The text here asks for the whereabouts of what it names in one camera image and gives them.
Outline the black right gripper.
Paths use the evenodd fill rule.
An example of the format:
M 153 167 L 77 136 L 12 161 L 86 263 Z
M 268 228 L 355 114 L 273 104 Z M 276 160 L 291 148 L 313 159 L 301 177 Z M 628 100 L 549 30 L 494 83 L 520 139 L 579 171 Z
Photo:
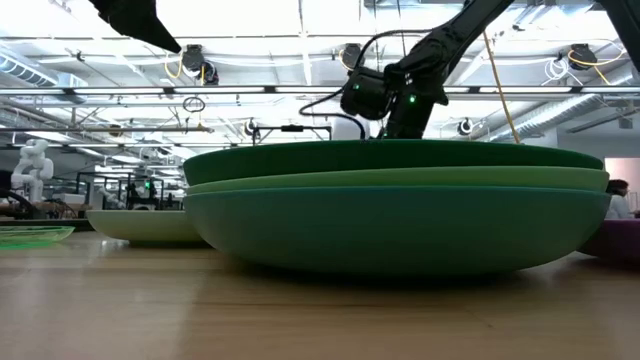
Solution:
M 387 123 L 380 131 L 384 139 L 421 139 L 434 105 L 448 104 L 441 82 L 386 80 L 384 85 L 390 97 Z

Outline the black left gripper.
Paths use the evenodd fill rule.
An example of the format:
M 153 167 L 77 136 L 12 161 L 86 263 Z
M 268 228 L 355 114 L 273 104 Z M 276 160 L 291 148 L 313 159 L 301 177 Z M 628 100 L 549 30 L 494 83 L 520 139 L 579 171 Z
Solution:
M 144 43 L 172 53 L 179 53 L 181 46 L 157 19 L 156 0 L 89 0 L 107 23 L 116 20 L 139 20 L 119 24 L 117 31 Z

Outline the light green plastic plate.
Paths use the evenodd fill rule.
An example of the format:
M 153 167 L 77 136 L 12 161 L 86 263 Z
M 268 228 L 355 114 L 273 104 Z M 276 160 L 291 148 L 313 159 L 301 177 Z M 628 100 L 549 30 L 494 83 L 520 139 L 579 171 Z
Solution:
M 515 186 L 603 191 L 610 179 L 597 169 L 551 166 L 416 167 L 331 171 L 220 180 L 191 186 L 200 193 L 300 187 Z

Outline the dark green plastic plate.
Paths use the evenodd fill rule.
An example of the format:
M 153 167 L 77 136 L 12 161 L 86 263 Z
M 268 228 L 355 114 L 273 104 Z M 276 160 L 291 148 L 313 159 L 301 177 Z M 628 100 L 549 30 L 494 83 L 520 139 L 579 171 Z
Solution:
M 183 165 L 191 186 L 261 176 L 414 167 L 551 166 L 602 170 L 580 152 L 450 140 L 333 140 L 239 147 L 199 154 Z

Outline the teal plastic plate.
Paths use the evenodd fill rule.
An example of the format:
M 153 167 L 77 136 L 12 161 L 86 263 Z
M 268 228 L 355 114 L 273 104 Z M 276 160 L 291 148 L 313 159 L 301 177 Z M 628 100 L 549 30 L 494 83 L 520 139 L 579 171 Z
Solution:
M 604 192 L 504 186 L 358 186 L 193 194 L 186 213 L 220 252 L 290 270 L 474 276 L 531 268 L 582 246 Z

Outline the pale green plastic plate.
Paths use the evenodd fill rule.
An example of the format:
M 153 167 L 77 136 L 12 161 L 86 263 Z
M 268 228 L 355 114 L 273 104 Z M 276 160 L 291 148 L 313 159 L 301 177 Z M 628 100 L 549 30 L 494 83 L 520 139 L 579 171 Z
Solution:
M 133 243 L 204 244 L 185 211 L 90 210 L 95 231 Z

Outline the purple plastic plate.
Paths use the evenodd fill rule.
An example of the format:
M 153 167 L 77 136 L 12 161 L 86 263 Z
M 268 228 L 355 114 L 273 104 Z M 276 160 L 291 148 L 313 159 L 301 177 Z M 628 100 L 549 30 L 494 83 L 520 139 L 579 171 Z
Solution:
M 640 265 L 640 219 L 606 219 L 578 252 Z

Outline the black background workstation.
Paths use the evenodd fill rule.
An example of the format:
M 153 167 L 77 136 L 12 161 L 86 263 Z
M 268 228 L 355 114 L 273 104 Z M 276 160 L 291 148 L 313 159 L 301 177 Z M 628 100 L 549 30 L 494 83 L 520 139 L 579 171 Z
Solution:
M 97 210 L 182 210 L 186 195 L 174 179 L 131 172 L 79 172 L 75 192 Z

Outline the person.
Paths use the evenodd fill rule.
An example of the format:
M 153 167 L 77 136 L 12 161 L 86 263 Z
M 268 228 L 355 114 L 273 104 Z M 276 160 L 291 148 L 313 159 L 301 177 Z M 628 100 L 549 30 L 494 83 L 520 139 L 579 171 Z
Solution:
M 625 180 L 613 179 L 608 182 L 606 192 L 611 196 L 606 219 L 634 219 L 635 213 L 630 210 L 626 200 L 629 184 Z

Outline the translucent green plastic plate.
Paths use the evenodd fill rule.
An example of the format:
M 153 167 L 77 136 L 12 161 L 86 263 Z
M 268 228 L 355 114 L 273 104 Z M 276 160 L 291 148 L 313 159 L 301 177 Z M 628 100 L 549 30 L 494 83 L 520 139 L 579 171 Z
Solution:
M 0 226 L 0 249 L 50 245 L 69 237 L 73 226 Z

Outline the black background gantry frame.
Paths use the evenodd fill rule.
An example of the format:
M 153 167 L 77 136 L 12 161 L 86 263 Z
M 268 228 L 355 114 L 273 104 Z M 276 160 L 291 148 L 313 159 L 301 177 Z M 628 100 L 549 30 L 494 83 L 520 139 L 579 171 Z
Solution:
M 288 124 L 281 126 L 257 126 L 255 125 L 252 129 L 251 133 L 251 141 L 252 145 L 256 146 L 261 144 L 273 131 L 280 131 L 283 133 L 302 133 L 305 131 L 311 131 L 314 133 L 320 140 L 322 137 L 319 135 L 319 131 L 326 131 L 328 133 L 328 139 L 333 139 L 332 134 L 333 128 L 331 126 L 305 126 L 305 125 L 296 125 L 296 124 Z

